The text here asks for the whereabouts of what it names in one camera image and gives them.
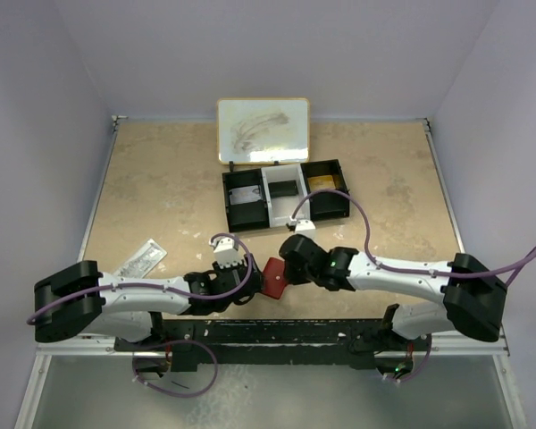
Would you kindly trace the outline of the red card holder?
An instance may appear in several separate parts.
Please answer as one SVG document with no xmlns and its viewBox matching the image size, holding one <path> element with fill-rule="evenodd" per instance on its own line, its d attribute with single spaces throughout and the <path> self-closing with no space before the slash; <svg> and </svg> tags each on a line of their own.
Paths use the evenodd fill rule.
<svg viewBox="0 0 536 429">
<path fill-rule="evenodd" d="M 285 276 L 285 262 L 270 257 L 263 269 L 264 288 L 262 294 L 271 299 L 280 299 L 289 284 Z"/>
</svg>

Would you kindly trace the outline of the black white three-bin organizer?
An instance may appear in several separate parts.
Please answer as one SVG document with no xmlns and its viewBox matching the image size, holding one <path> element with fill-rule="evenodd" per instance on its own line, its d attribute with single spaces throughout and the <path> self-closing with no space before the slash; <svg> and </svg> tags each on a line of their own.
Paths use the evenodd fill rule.
<svg viewBox="0 0 536 429">
<path fill-rule="evenodd" d="M 348 200 L 326 192 L 348 193 L 337 159 L 225 172 L 222 185 L 230 232 L 283 227 L 294 212 L 313 222 L 349 216 Z"/>
</svg>

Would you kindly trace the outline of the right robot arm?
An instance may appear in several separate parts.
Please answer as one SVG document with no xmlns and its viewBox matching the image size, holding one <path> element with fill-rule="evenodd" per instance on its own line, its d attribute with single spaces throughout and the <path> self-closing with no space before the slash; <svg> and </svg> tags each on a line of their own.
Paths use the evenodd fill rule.
<svg viewBox="0 0 536 429">
<path fill-rule="evenodd" d="M 287 238 L 279 255 L 291 284 L 313 282 L 330 291 L 380 290 L 419 298 L 416 305 L 386 310 L 379 336 L 388 349 L 452 330 L 477 341 L 499 338 L 507 286 L 470 255 L 458 253 L 450 262 L 371 259 L 356 248 L 326 251 L 301 234 Z"/>
</svg>

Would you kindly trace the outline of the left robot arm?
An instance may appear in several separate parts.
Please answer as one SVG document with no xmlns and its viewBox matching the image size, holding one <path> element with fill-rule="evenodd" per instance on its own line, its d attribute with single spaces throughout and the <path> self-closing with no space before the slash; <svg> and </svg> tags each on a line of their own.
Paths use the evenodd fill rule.
<svg viewBox="0 0 536 429">
<path fill-rule="evenodd" d="M 40 343 L 81 334 L 113 336 L 146 350 L 163 346 L 162 316 L 207 316 L 244 305 L 264 288 L 256 264 L 240 262 L 168 279 L 102 273 L 82 261 L 37 282 L 35 310 L 27 323 Z"/>
</svg>

